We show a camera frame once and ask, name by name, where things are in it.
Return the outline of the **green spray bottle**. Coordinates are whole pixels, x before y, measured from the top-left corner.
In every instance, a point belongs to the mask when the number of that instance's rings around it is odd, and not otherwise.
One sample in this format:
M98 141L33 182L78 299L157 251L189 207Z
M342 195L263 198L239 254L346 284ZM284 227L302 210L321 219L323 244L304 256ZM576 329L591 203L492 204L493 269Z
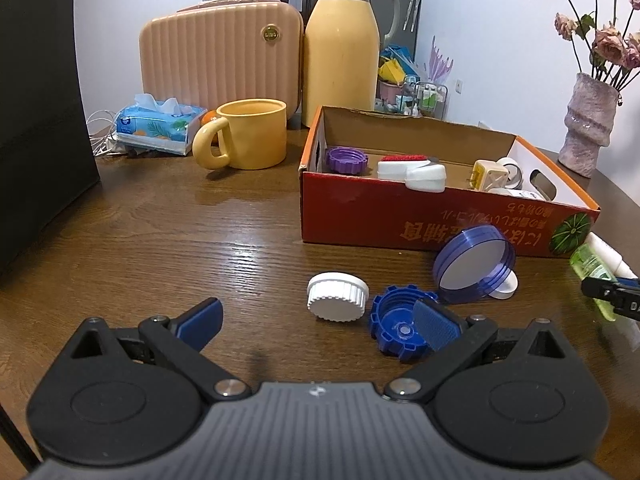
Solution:
M608 265L587 244L580 245L572 253L570 266L582 281L585 278L597 278L613 283L618 282ZM599 298L594 298L593 302L608 322L616 321L617 316L612 304Z

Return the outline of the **blue bottle cap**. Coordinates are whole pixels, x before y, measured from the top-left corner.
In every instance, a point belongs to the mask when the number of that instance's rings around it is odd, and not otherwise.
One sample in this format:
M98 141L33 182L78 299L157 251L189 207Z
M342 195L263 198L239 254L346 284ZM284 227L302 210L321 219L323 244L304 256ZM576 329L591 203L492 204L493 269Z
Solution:
M436 292L418 286L390 285L375 296L369 313L369 332L384 356L409 363L423 358L431 348L413 323L414 304L424 298L438 301Z

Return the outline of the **white ribbed cap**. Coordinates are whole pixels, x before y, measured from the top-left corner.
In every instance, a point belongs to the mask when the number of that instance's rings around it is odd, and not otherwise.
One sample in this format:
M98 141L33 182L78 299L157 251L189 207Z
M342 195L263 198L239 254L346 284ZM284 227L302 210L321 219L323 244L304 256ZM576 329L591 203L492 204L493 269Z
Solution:
M369 286L361 278L342 272L313 276L307 285L307 309L322 320L346 323L363 317Z

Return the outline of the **red lint brush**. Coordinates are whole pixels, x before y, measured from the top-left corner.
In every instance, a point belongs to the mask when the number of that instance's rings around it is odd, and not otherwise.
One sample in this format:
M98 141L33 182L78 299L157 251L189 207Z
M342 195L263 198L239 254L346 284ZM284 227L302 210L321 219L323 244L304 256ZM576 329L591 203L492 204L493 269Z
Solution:
M403 183L413 191L445 191L447 171L437 158L425 155L385 155L376 166L378 180Z

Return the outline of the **cream plug adapter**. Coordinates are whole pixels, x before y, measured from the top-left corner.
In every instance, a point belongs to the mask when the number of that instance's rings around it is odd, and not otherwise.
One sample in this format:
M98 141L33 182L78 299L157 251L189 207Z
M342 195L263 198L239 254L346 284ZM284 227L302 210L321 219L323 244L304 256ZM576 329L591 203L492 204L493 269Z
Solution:
M488 192L495 188L504 188L509 180L509 170L500 162L477 159L474 162L469 180L470 188Z

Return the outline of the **purple bottle cap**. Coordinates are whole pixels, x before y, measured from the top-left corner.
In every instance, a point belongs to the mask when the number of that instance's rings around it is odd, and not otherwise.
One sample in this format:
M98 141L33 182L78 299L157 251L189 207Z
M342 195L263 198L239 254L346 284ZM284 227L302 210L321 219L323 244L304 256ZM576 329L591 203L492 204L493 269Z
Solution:
M359 176L368 168L368 155L356 148L334 146L326 151L326 166L337 174Z

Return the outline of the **white tape roll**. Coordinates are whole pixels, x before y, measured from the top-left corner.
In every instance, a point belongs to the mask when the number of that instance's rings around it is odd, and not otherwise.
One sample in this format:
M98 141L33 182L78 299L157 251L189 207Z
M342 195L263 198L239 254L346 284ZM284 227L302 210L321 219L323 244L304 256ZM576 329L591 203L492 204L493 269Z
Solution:
M523 171L518 162L509 156L501 157L497 162L506 168L506 182L503 187L508 190L520 190L523 185Z

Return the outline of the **red cardboard box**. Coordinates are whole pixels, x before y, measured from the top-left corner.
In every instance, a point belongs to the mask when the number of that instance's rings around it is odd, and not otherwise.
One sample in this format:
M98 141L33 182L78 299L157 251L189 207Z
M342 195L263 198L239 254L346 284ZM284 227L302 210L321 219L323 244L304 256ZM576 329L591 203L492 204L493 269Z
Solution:
M326 166L334 146L368 155L359 176ZM378 180L385 155L425 155L446 167L441 193L410 190ZM522 200L469 186L477 159L515 159L523 188L532 176L547 178L553 200ZM432 118L382 115L341 107L319 108L299 164L300 222L307 243L437 250L461 230L495 226L520 256L565 257L582 244L599 205L543 152L520 136Z

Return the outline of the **pink textured vase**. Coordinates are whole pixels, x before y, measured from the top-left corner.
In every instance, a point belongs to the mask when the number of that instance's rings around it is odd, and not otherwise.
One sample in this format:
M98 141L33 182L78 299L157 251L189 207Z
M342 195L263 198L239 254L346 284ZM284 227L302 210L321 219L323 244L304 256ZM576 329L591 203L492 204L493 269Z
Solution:
M620 92L603 81L578 73L564 125L567 128L559 152L561 165L584 178L597 168L601 148L610 145Z

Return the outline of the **blue tissue pack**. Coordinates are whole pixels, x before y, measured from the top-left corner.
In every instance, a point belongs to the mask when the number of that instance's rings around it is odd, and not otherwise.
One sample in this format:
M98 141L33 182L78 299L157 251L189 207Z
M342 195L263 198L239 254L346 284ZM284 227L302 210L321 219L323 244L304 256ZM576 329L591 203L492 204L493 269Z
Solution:
M116 114L115 138L132 148L186 156L206 113L206 107L181 104L173 96L157 101L139 93L134 104Z

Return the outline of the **black paper bag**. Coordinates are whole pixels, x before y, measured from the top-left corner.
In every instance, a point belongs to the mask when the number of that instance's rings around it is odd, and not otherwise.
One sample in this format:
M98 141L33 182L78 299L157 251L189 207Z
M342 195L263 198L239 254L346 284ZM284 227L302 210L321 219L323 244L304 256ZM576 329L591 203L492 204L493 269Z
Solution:
M1 265L99 180L74 0L1 0Z

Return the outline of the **dried pink roses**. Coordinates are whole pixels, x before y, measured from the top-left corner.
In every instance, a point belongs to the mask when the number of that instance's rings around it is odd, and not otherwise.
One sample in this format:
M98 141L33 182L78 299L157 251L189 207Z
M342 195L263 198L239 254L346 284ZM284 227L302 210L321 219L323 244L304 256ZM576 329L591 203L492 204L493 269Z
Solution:
M578 70L615 91L639 79L639 0L564 0L553 26Z

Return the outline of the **pink ribbed suitcase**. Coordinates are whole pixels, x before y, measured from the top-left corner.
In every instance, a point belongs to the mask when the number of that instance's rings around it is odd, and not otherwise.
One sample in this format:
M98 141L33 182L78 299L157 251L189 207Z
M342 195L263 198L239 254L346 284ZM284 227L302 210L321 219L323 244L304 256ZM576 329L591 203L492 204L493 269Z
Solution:
M159 101L214 110L244 99L285 102L302 92L302 14L280 0L209 0L154 18L139 35L142 89Z

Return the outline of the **yellow thermos jug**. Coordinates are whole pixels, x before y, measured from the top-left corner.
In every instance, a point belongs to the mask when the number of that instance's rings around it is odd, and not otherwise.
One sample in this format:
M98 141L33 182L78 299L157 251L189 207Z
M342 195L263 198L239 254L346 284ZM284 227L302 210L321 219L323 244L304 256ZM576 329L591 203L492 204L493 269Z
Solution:
M374 110L378 58L397 28L394 18L381 39L370 0L317 0L304 32L302 124L309 127L319 108Z

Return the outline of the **grey refrigerator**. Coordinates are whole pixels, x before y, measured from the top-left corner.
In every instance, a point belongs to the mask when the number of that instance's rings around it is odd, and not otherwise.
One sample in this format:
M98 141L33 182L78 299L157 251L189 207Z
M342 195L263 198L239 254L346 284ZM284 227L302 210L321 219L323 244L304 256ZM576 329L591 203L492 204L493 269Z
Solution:
M392 0L370 0L378 23L381 39L390 32L394 18ZM406 48L413 58L416 50L416 36L418 36L418 16L420 15L420 0L398 0L399 13L397 28L388 43L391 46Z

